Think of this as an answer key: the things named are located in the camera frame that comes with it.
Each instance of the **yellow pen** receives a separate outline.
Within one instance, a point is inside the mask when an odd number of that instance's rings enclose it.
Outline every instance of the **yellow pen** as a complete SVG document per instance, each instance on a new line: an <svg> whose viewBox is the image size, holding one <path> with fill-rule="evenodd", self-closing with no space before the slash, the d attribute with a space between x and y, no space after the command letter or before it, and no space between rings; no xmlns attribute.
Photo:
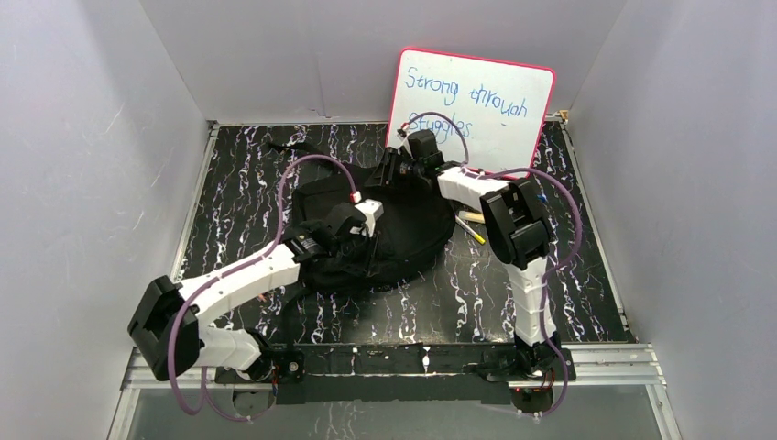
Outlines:
<svg viewBox="0 0 777 440"><path fill-rule="evenodd" d="M469 227L469 225L458 216L456 217L456 223L458 223L467 232L467 234L469 234L470 236L472 236L472 238L477 240L478 243L480 243L481 245L486 244L486 239L481 237L480 234L475 232L475 229Z"/></svg>

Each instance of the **cable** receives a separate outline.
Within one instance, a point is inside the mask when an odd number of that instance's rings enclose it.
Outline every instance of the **cable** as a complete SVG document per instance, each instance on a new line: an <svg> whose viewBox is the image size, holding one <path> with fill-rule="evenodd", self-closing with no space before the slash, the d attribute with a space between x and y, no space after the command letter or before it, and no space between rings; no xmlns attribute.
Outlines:
<svg viewBox="0 0 777 440"><path fill-rule="evenodd" d="M283 175L280 176L280 182L278 183L278 196L277 196L277 202L278 202L278 230L275 231L275 236L273 237L272 243L270 243L270 246L267 248L267 250L262 253L261 255L257 256L256 258L252 258L240 265L237 265L229 270L225 270L224 273L214 276L210 278L208 281L206 281L202 286L197 288L197 290L192 293L192 296L186 299L186 301L183 302L183 305L179 309L178 313L175 316L175 320L172 323L172 328L170 329L170 341L168 342L168 375L170 376L170 387L172 388L173 395L175 395L176 400L178 401L179 406L181 409L189 414L189 415L195 415L202 409L202 403L203 401L207 400L208 403L211 405L211 407L219 413L222 417L232 420L235 422L250 422L251 419L261 416L263 412L260 412L256 416L248 416L248 417L234 417L229 414L224 413L220 409L218 409L213 399L211 398L210 394L208 393L208 390L206 388L206 373L208 368L202 367L202 381L200 382L200 397L197 401L197 407L192 408L187 403L186 400L183 397L183 394L181 394L181 388L178 386L178 378L175 374L175 344L178 340L178 333L181 330L181 322L183 321L183 316L186 314L186 311L189 310L189 307L192 306L192 303L194 300L197 299L198 296L200 296L203 292L207 291L209 288L211 288L216 282L219 280L226 278L230 275L235 274L236 272L243 270L247 267L250 267L262 259L264 259L266 256L270 255L273 250L278 246L280 243L280 237L283 234L283 188L286 186L286 180L289 178L289 175L291 173L291 170L294 169L294 167L300 165L304 161L308 160L329 160L333 162L338 168L340 168L343 173L345 174L345 177L348 179L348 184L351 187L351 192L356 193L356 185L354 184L354 178L351 176L351 173L348 172L348 169L340 163L339 160L330 158L329 156L324 156L323 154L309 154L307 156L304 156L302 158L299 158L297 160L294 160L288 168L286 168L285 171L283 171Z"/></svg>
<svg viewBox="0 0 777 440"><path fill-rule="evenodd" d="M424 116L437 116L437 117L441 118L442 120L444 120L445 122L447 122L448 124L450 124L451 127L453 127L454 130L456 130L456 134L459 135L460 139L462 139L462 147L464 147L464 161L462 161L462 166L464 166L467 163L469 163L469 149L466 147L466 139L464 138L464 133L461 132L461 129L458 126L456 126L456 124L454 123L453 120L451 120L450 117L448 117L446 115L443 115L442 113L437 113L437 112L423 112L423 113L419 113L419 114L415 115L414 117L410 118L410 120L408 120L408 122L402 124L401 125L401 129L404 130L405 127L409 126L410 124L412 124L413 122L417 121L418 119L421 119Z"/></svg>
<svg viewBox="0 0 777 440"><path fill-rule="evenodd" d="M564 359L564 354L562 354L559 347L557 347L550 337L548 337L548 331L545 329L545 304L548 301L548 278L550 277L551 273L559 270L560 268L566 266L569 264L572 259L577 255L577 251L580 250L580 244L583 241L583 221L580 219L580 210L577 209L577 205L575 204L575 199L572 197L572 194L569 193L569 190L564 188L564 186L557 181L553 176L546 172L542 172L540 170L535 170L533 168L515 168L512 170L504 170L500 172L495 172L493 174L488 174L485 176L478 176L478 179L499 179L503 176L506 176L508 174L515 174L517 172L528 172L531 174L534 174L535 176L542 177L546 181L550 182L555 188L556 191L561 193L564 198L566 199L567 203L569 204L569 209L572 212L572 217L575 222L575 242L572 245L572 250L570 250L569 254L564 257L563 260L556 263L555 266L545 271L544 274L542 274L542 298L540 299L540 332L542 333L542 337L545 339L545 342L548 343L548 346L553 350L553 353L561 360L561 367L562 372L564 373L564 385L561 388L561 394L559 395L559 398L556 399L556 401L553 403L550 409L548 411L544 412L543 415L550 414L559 407L561 402L564 400L564 397L566 396L566 389L569 386L569 368L566 367L566 359Z"/></svg>

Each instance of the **table surface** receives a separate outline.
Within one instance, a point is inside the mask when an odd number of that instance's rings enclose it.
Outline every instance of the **table surface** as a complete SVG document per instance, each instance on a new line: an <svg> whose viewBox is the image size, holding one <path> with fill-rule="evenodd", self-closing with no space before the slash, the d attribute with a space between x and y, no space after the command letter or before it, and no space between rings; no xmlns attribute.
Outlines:
<svg viewBox="0 0 777 440"><path fill-rule="evenodd" d="M340 160L372 166L380 158L386 129L385 124L221 127L179 276L218 269L260 250L273 237L278 227L273 214L278 181L296 153L278 153L266 142L305 141ZM533 163L572 192L584 223L583 245L574 264L549 279L553 320L566 342L633 342L621 322L562 130L558 122L544 125ZM291 186L329 173L328 168L306 164L295 172ZM552 264L570 248L573 224L560 194L550 184L538 183L548 200L556 237L551 243ZM285 199L290 203L290 194ZM486 235L481 225L476 229ZM272 292L267 301L247 302L216 324L257 329L270 341L284 342L279 312L299 288L287 286ZM507 274L488 245L478 245L459 227L434 267L415 280L390 291L316 293L290 307L288 328L301 343L512 340L514 305Z"/></svg>

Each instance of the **black backpack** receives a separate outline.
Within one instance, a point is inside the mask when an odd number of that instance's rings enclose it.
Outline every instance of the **black backpack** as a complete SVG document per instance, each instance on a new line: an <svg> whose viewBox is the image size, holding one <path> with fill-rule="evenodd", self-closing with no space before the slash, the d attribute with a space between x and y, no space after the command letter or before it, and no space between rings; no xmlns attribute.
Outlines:
<svg viewBox="0 0 777 440"><path fill-rule="evenodd" d="M270 145L274 149L297 149L319 153L309 144ZM344 163L363 199L383 203L368 243L371 258L367 273L350 270L338 261L316 261L301 273L305 286L315 292L384 291L410 281L430 269L443 251L455 227L450 201L422 179L397 186L365 186L377 167L363 168ZM323 220L338 204L348 202L350 188L340 174L299 186L291 196L290 227Z"/></svg>

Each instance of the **handwritten text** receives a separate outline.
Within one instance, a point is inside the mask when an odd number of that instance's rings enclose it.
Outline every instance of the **handwritten text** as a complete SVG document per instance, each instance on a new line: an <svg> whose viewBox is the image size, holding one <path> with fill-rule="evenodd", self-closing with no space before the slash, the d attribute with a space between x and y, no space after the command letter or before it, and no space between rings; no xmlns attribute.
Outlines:
<svg viewBox="0 0 777 440"><path fill-rule="evenodd" d="M415 87L437 92L443 96L443 104L445 106L450 106L456 101L456 95L459 93L459 84L457 82L427 78L422 74L418 74L418 69L415 67L408 68L408 76L411 77L411 80L405 81L405 85L409 89Z"/></svg>
<svg viewBox="0 0 777 440"><path fill-rule="evenodd" d="M411 113L410 116L408 116L408 120L412 119L416 115L417 113ZM454 124L456 124L456 127L458 127L458 129L461 130L462 135L464 135L465 138L469 138L469 133L472 128L472 123L465 122L465 121L456 121L456 113L453 114L453 116L451 117L451 120L454 121ZM435 116L420 117L417 120L413 121L408 128L410 129L410 131L431 130L434 133L435 137L437 138L438 144L444 144L445 141L448 140L448 137L450 136L454 138L458 138L458 135L456 134L456 129L453 126L448 124L447 121L438 119Z"/></svg>
<svg viewBox="0 0 777 440"><path fill-rule="evenodd" d="M523 98L520 104L515 104L510 101L508 104L507 99L502 98L499 94L493 90L488 90L480 84L480 89L472 89L469 93L469 98L475 101L475 105L483 105L486 108L495 108L502 115L506 116L520 116L526 117L526 98Z"/></svg>

